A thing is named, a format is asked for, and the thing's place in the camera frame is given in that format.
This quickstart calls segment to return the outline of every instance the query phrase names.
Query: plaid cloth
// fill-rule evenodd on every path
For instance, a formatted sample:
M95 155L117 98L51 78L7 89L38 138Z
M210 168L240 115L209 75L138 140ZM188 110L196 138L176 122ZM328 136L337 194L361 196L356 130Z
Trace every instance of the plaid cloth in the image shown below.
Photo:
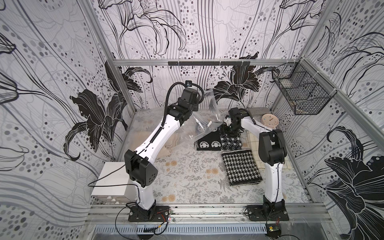
M221 156L230 186L258 184L263 180L250 149L224 152Z

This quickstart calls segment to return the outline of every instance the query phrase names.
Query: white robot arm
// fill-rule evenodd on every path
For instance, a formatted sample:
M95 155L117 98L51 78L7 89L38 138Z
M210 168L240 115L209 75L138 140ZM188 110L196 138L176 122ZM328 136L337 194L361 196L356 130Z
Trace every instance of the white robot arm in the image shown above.
M237 134L240 129L246 129L259 138L258 153L266 170L263 215L268 218L271 211L274 215L284 212L281 171L287 152L283 132L280 129L266 127L254 120L246 109L232 108L225 122L227 127L224 127L224 131L227 134Z
M168 97L172 88L181 84L186 86L177 104L168 105ZM187 86L196 86L202 92L198 97L198 91ZM137 186L136 207L138 215L144 221L150 220L155 214L156 201L153 196L153 181L157 176L157 169L153 165L157 154L164 146L170 136L180 128L184 121L192 115L192 111L198 110L199 103L204 99L203 89L193 83L175 83L168 90L165 111L162 122L156 127L152 134L135 151L128 150L124 154L126 171L133 184Z

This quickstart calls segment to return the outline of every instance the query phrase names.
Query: wire mesh basket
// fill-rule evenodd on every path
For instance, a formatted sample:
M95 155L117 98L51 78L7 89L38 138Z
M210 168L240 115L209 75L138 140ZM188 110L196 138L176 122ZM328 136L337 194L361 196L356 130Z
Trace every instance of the wire mesh basket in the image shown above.
M298 63L287 63L272 78L295 115L316 115L332 98Z

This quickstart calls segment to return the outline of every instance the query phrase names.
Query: floral wallpaper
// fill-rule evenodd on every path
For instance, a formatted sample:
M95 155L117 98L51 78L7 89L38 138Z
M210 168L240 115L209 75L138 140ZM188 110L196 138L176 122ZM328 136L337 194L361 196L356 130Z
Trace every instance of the floral wallpaper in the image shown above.
M0 0L0 238L81 237L132 114L77 1Z
M383 6L377 0L341 0L307 56L380 127ZM383 239L384 149L333 99L316 116L294 116L286 101L274 113L341 239Z
M308 52L378 126L384 126L384 2L340 1Z
M327 0L90 0L117 59L297 59ZM130 92L137 108L165 102L168 87L214 88L220 108L270 107L273 66L142 66Z
M192 80L194 83L201 74L211 76L205 80L205 89L213 88L218 107L271 107L279 94L272 83L272 71L268 66L141 66L152 69L151 74L138 73L127 84L136 109L164 107L169 87L177 81ZM170 95L170 102L181 96L182 87L176 86Z

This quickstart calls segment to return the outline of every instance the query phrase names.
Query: clock face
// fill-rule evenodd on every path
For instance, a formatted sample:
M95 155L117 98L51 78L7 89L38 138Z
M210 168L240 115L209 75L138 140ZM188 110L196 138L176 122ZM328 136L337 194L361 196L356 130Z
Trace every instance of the clock face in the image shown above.
M279 124L279 119L272 114L264 114L262 116L262 124L264 124L267 127L277 127Z

